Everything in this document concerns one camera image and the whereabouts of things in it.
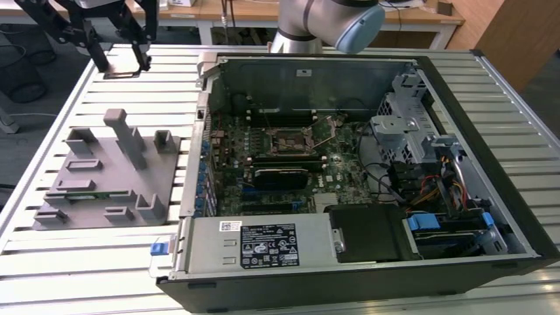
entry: black cable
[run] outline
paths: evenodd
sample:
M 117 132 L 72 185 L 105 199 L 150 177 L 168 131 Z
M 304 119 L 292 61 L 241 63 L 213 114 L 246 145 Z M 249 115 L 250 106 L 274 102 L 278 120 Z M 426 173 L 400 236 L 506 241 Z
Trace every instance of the black cable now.
M 396 14 L 398 15 L 398 31 L 396 32 L 396 36 L 394 36 L 394 48 L 398 48 L 398 37 L 401 34 L 401 30 L 402 30 L 402 19 L 401 19 L 401 10 L 400 9 L 408 9 L 410 8 L 409 5 L 404 5 L 404 6 L 396 6 L 394 4 L 392 4 L 392 1 L 386 1 L 386 3 L 390 5 L 389 7 L 386 5 L 381 5 L 378 3 L 380 6 L 385 7 L 385 8 L 393 8 L 396 9 Z
M 386 185 L 365 168 L 364 163 L 361 162 L 361 157 L 360 157 L 360 147 L 361 147 L 361 140 L 365 134 L 365 129 L 366 126 L 369 126 L 369 123 L 366 122 L 364 124 L 364 127 L 361 129 L 361 134 L 360 134 L 360 139 L 357 140 L 357 148 L 356 148 L 356 154 L 357 154 L 357 163 L 360 164 L 361 169 L 364 170 L 365 174 L 369 176 L 370 179 L 373 179 L 382 187 L 386 188 L 386 191 L 390 193 L 390 195 L 393 195 L 394 200 L 398 203 L 402 203 L 405 205 L 408 205 L 406 200 L 401 197 L 401 195 L 398 195 L 398 193 L 390 188 L 389 185 Z
M 377 192 L 373 192 L 372 194 L 376 194 L 377 196 L 376 196 L 376 201 L 377 202 L 388 202 L 388 203 L 392 203 L 392 202 L 394 202 L 396 201 L 396 198 L 393 199 L 393 200 L 378 200 L 378 196 L 381 196 L 381 195 L 392 195 L 392 194 L 389 194 L 388 192 L 381 192 L 381 182 L 382 182 L 382 179 L 385 178 L 388 176 L 388 174 L 384 174 L 384 176 L 381 176 L 380 178 L 378 178 L 378 183 L 377 183 Z
M 228 3 L 226 3 L 226 0 L 221 0 L 221 16 L 225 19 L 225 23 L 222 23 L 224 33 L 225 33 L 225 44 L 229 45 L 229 35 L 228 35 L 228 27 L 226 27 L 226 23 L 228 23 Z
M 236 26 L 236 14 L 233 13 L 233 0 L 229 0 L 230 22 Z

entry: wooden desk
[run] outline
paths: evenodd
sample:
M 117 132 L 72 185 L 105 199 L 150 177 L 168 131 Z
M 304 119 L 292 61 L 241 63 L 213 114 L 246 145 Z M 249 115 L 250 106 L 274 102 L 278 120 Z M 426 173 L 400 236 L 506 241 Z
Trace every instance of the wooden desk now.
M 64 9 L 54 4 L 54 7 L 64 12 Z M 273 3 L 258 3 L 248 0 L 233 1 L 233 12 L 236 14 L 237 27 L 276 28 L 278 18 L 278 5 Z M 144 19 L 142 11 L 133 11 L 137 19 Z M 464 22 L 457 14 L 444 16 L 426 12 L 422 9 L 401 9 L 401 26 L 398 25 L 398 13 L 386 13 L 382 31 L 402 32 L 432 32 L 436 33 L 430 49 L 444 49 L 449 42 L 454 28 Z M 0 0 L 0 23 L 33 23 L 13 0 Z M 109 25 L 106 19 L 93 21 L 94 25 Z M 158 13 L 160 26 L 194 26 L 200 30 L 200 42 L 202 45 L 212 45 L 212 27 L 221 27 L 221 2 L 220 0 L 197 0 L 193 7 L 169 6 L 168 10 Z
M 221 26 L 221 1 L 220 0 L 198 0 L 200 12 L 198 19 L 200 37 L 202 44 L 212 41 L 210 31 L 208 28 Z M 436 0 L 428 1 L 428 6 L 434 7 Z M 236 24 L 240 27 L 252 28 L 276 28 L 278 19 L 278 5 L 260 3 L 248 0 L 233 1 L 233 12 L 236 14 Z M 398 13 L 396 11 L 386 12 L 385 22 L 381 31 L 402 32 L 433 32 L 430 49 L 444 49 L 453 35 L 454 28 L 462 24 L 462 17 L 454 13 L 453 16 L 434 14 L 424 9 L 401 9 L 401 24 L 398 26 Z

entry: metal slotted table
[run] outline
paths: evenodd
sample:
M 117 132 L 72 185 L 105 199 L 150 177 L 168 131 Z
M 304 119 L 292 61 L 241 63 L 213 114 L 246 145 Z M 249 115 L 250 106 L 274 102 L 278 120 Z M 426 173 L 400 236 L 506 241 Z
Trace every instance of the metal slotted table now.
M 197 101 L 197 55 L 202 51 L 261 53 L 262 47 L 154 45 L 152 70 L 136 79 L 105 82 L 92 63 L 46 134 L 12 198 L 0 214 L 0 314 L 188 314 L 157 289 L 154 272 L 170 257 L 150 260 L 149 245 L 177 231 L 182 179 Z M 116 45 L 109 55 L 129 54 Z M 484 57 L 470 52 L 368 50 L 362 54 L 426 55 L 504 166 L 545 231 L 560 243 L 560 143 Z M 33 215 L 56 178 L 70 127 L 97 137 L 108 108 L 128 112 L 142 135 L 168 129 L 181 137 L 164 226 L 33 231 Z M 452 128 L 437 113 L 448 133 Z M 498 279 L 464 295 L 262 310 L 258 314 L 557 314 L 560 263 L 524 276 Z

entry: green circuit board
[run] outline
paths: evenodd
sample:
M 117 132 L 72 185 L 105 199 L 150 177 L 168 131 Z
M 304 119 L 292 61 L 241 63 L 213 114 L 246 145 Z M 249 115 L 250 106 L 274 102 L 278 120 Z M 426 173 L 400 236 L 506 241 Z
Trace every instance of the green circuit board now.
M 368 203 L 373 198 L 366 180 L 357 164 L 354 145 L 358 134 L 356 127 L 361 123 L 342 123 L 332 130 L 325 116 L 317 118 L 312 126 L 312 139 L 318 146 L 304 148 L 301 128 L 254 128 L 244 117 L 228 115 L 212 117 L 212 149 L 214 158 L 214 174 L 217 191 L 217 215 L 276 214 L 274 210 L 245 211 L 250 205 L 292 205 L 290 213 L 316 213 L 317 196 L 336 196 L 338 204 Z M 317 157 L 312 162 L 274 163 L 273 157 L 309 154 Z M 248 158 L 272 158 L 266 165 L 274 168 L 297 168 L 313 163 L 313 171 L 308 173 L 304 189 L 257 191 L 252 176 L 257 163 Z

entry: blue tab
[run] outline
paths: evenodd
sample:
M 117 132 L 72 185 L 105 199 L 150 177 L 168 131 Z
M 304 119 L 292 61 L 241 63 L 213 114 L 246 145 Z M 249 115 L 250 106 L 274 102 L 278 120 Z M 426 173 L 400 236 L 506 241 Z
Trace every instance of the blue tab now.
M 493 218 L 492 218 L 492 215 L 488 212 L 482 213 L 482 219 L 484 219 L 484 222 L 485 222 L 488 228 L 490 228 L 492 225 L 493 225 Z
M 408 218 L 408 226 L 410 227 L 410 231 L 416 231 L 418 229 L 418 223 L 416 222 L 414 218 Z
M 410 230 L 436 230 L 440 227 L 436 215 L 432 213 L 422 213 L 420 215 L 412 215 L 408 218 L 408 225 L 410 226 Z
M 153 243 L 149 247 L 149 255 L 164 256 L 169 254 L 169 242 Z

